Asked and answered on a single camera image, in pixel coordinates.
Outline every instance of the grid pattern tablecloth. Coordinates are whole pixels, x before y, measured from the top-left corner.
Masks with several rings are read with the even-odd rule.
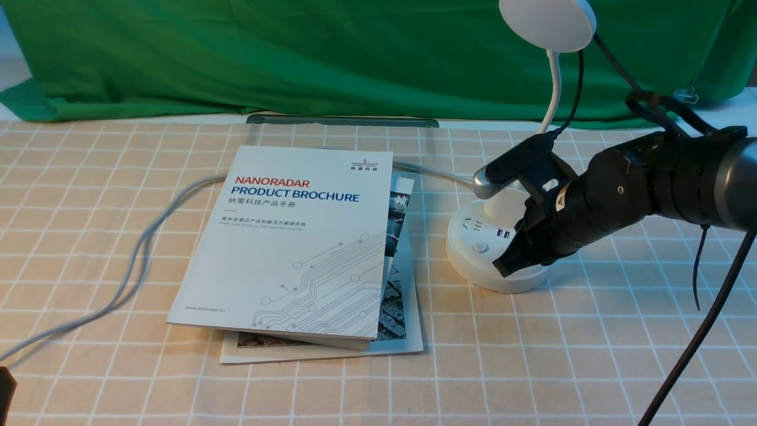
[[[390,149],[470,175],[527,136],[0,122],[0,350],[107,303],[144,227],[185,185],[225,172],[241,144]],[[569,131],[555,150],[580,172],[593,154],[632,136]],[[221,366],[220,332],[167,325],[216,186],[165,223],[132,302],[14,367],[10,424],[628,426],[699,326],[740,244],[738,233],[710,233],[702,312],[690,288],[699,228],[662,218],[558,262],[536,290],[501,295],[469,286],[446,260],[450,216],[474,196],[416,179],[407,226],[425,353]],[[756,258],[656,424],[757,424]]]

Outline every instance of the power button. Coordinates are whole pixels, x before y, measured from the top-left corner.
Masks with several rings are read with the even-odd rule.
[[[477,253],[483,253],[489,250],[489,246],[486,243],[476,243],[473,245],[473,251]]]

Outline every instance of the green backdrop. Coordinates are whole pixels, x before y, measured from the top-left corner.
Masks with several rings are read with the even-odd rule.
[[[593,0],[598,31],[650,89],[741,92],[757,0]],[[543,51],[497,0],[0,0],[33,78],[0,93],[26,121],[276,111],[540,120]],[[562,56],[564,118],[576,54]],[[594,45],[580,126],[634,126],[628,86]]]

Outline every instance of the robotic arm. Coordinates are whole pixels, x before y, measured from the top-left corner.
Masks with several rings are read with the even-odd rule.
[[[577,177],[545,139],[523,141],[474,180],[478,196],[489,198],[514,178],[503,171],[517,170],[530,195],[515,236],[494,261],[503,277],[551,265],[649,215],[742,231],[757,218],[757,202],[745,196],[757,191],[757,138],[745,127],[697,138],[652,133],[600,152]],[[552,179],[558,185],[545,191]]]

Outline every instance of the lamp head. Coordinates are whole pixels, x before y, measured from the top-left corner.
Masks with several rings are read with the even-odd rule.
[[[597,31],[586,0],[500,0],[500,13],[522,39],[557,53],[583,49]]]

